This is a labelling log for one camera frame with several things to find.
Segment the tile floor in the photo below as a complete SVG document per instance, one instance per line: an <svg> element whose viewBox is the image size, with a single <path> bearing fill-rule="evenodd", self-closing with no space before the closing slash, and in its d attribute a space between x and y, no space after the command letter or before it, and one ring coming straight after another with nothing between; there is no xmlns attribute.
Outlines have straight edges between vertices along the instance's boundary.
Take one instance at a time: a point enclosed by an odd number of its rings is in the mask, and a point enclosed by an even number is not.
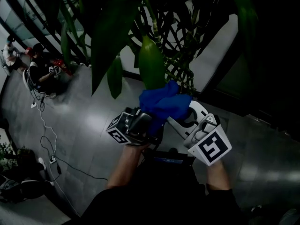
<svg viewBox="0 0 300 225"><path fill-rule="evenodd" d="M142 82L125 78L122 94L114 100L105 78L91 96L91 70L79 68L63 94L55 100L45 100L42 115L46 124L57 133L56 155L93 176L107 178L122 147L105 132L105 128L126 106L138 106L138 96L143 89ZM55 136L50 129L44 128L39 111L30 108L32 100L20 75L14 72L3 93L3 117L8 119L9 132L17 147L32 149L37 157L48 161L40 138L46 135L54 143ZM240 207L247 209L257 204L272 204L286 209L297 206L300 201L300 144L266 124L204 106L210 113L219 115L232 144L233 150L223 161ZM187 152L181 137L166 124L159 150L168 151L171 147ZM57 182L77 212L82 214L93 197L104 189L105 181L87 177L62 162L60 166L62 175ZM205 183L204 164L196 160L193 167L198 181ZM56 176L55 166L52 171Z"/></svg>

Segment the blue cloth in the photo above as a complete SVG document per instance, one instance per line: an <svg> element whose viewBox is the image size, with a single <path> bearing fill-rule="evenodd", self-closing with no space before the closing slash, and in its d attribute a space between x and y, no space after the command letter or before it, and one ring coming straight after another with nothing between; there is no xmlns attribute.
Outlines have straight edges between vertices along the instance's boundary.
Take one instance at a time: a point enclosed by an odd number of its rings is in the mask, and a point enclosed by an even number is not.
<svg viewBox="0 0 300 225"><path fill-rule="evenodd" d="M164 88L144 90L140 95L140 109L153 117L148 130L149 135L156 132L165 124L168 117L185 119L192 97L187 94L177 94L179 86L170 80Z"/></svg>

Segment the seated person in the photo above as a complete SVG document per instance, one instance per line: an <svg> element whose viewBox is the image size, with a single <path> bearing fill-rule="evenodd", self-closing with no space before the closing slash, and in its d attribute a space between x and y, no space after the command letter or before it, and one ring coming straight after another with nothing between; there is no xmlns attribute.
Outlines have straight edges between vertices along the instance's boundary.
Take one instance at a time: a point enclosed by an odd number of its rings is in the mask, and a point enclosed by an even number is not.
<svg viewBox="0 0 300 225"><path fill-rule="evenodd" d="M19 203L26 199L41 197L51 191L54 183L41 180L40 171L46 171L46 165L41 157L38 163L26 162L1 172L0 202Z"/></svg>
<svg viewBox="0 0 300 225"><path fill-rule="evenodd" d="M32 82L36 84L38 92L46 92L46 98L56 97L57 80L54 78L55 70L50 69L50 61L43 57L44 47L39 43L33 46L33 59L29 74Z"/></svg>
<svg viewBox="0 0 300 225"><path fill-rule="evenodd" d="M18 70L19 73L22 73L27 68L27 66L22 62L21 59L14 55L14 51L16 53L19 53L19 50L13 45L14 41L15 39L11 35L9 35L3 48L3 57L10 72L12 70Z"/></svg>

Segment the power strip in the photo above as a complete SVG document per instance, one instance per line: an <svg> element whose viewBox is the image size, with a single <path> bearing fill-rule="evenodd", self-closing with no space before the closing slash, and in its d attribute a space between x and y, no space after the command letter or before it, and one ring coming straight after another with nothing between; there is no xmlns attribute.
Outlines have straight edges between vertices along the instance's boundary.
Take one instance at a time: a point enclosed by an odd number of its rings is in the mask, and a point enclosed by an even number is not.
<svg viewBox="0 0 300 225"><path fill-rule="evenodd" d="M50 158L50 164L53 164L56 162L56 158L52 155Z"/></svg>

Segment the forearm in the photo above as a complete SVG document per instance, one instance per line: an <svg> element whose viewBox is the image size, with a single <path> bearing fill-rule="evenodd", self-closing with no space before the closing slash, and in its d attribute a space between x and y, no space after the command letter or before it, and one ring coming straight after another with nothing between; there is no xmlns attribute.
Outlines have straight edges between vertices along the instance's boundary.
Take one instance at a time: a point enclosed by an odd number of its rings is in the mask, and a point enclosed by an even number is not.
<svg viewBox="0 0 300 225"><path fill-rule="evenodd" d="M48 73L47 75L42 76L38 81L39 81L40 83L42 83L43 81L47 80L50 76L51 76L50 73Z"/></svg>
<svg viewBox="0 0 300 225"><path fill-rule="evenodd" d="M135 172L141 153L141 150L133 146L125 146L116 169L108 179L106 188L127 185Z"/></svg>
<svg viewBox="0 0 300 225"><path fill-rule="evenodd" d="M7 58L8 61L14 61L15 59L16 57L13 54Z"/></svg>
<svg viewBox="0 0 300 225"><path fill-rule="evenodd" d="M207 167L207 184L211 190L231 189L227 172L221 160Z"/></svg>

